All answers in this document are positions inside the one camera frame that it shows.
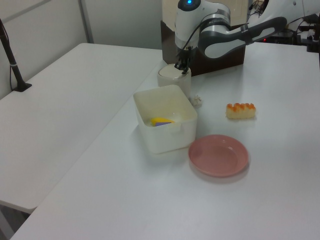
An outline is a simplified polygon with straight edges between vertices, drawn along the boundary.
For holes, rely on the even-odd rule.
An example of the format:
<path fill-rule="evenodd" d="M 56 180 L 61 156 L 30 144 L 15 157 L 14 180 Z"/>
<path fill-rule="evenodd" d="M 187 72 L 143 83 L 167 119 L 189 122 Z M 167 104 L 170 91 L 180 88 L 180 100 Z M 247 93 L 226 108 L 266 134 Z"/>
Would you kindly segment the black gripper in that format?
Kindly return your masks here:
<path fill-rule="evenodd" d="M 178 70 L 182 70 L 182 73 L 185 75 L 189 72 L 189 65 L 192 63 L 194 55 L 194 49 L 191 46 L 187 46 L 184 49 L 176 49 L 177 61 L 174 67 Z"/>

